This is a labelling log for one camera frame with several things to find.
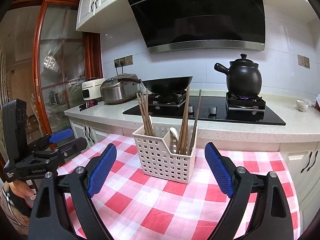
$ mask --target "white appliance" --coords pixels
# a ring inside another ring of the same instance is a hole
[[[82,97],[84,100],[101,98],[100,86],[105,78],[89,80],[82,83]]]

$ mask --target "black wok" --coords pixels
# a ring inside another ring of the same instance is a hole
[[[132,78],[119,78],[118,81],[143,83],[143,85],[151,92],[160,95],[171,95],[185,90],[190,85],[192,77],[177,77],[177,78],[161,78],[147,81]]]

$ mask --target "utensil holder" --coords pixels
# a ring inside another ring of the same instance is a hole
[[[196,138],[191,155],[176,154],[178,141],[170,132],[174,127],[180,132],[181,125],[153,123],[155,137],[145,135],[144,126],[132,133],[136,142],[139,159],[144,174],[188,184],[195,165]],[[188,125],[188,145],[193,131],[193,125]]]

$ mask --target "chopsticks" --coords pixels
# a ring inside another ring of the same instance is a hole
[[[187,87],[187,97],[184,106],[182,124],[176,154],[186,155],[188,142],[188,108],[189,108],[190,86]]]
[[[198,99],[198,105],[197,105],[196,118],[195,118],[195,123],[193,125],[191,141],[190,141],[189,150],[188,150],[188,154],[187,154],[189,156],[191,156],[193,145],[194,145],[195,139],[196,139],[196,127],[197,127],[198,117],[199,117],[200,101],[201,101],[201,90],[199,90],[199,99]]]
[[[143,120],[145,135],[155,136],[155,133],[151,125],[149,112],[148,112],[148,89],[146,91],[146,99],[141,93],[137,93],[137,99],[138,99],[139,108],[140,108],[140,112]]]

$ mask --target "table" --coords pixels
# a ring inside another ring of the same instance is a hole
[[[229,198],[217,184],[205,158],[204,149],[196,149],[196,162],[190,183],[182,184],[143,174],[133,138],[109,134],[85,153],[58,169],[59,175],[86,166],[113,143],[117,158],[101,189],[92,198],[107,229],[118,240],[205,240],[220,220]],[[221,151],[236,166],[266,175],[275,171],[286,194],[291,211],[294,239],[300,236],[297,195],[288,168],[278,152]],[[251,194],[235,237],[245,233],[256,194]],[[78,235],[85,236],[70,194],[66,194],[68,212]]]

